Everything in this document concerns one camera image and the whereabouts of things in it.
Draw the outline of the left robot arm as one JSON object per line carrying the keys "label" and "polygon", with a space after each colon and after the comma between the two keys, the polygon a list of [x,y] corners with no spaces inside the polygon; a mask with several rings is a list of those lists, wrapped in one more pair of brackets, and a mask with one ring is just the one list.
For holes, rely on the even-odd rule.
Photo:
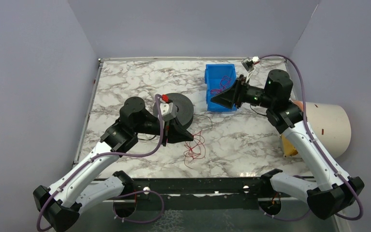
{"label": "left robot arm", "polygon": [[155,96],[154,112],[149,112],[140,97],[128,98],[119,118],[106,129],[91,153],[71,171],[48,187],[38,186],[33,197],[39,211],[38,220],[46,219],[57,232],[68,230],[89,208],[109,198],[135,199],[150,189],[136,188],[125,172],[93,185],[93,180],[138,143],[139,134],[159,137],[156,148],[167,144],[191,142],[188,131],[193,120],[192,103],[182,104],[174,94]]}

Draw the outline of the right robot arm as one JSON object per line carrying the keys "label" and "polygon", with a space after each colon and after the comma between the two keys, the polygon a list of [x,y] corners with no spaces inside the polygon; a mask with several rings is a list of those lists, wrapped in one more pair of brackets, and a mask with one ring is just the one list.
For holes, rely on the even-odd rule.
{"label": "right robot arm", "polygon": [[310,128],[305,108],[290,100],[293,87],[288,73],[274,69],[268,73],[263,88],[248,84],[243,75],[228,89],[216,94],[211,102],[226,108],[243,103],[266,109],[268,121],[298,151],[314,176],[314,182],[289,176],[279,169],[261,176],[264,194],[285,193],[307,203],[320,219],[337,215],[354,202],[364,188],[360,177],[351,177],[330,155]]}

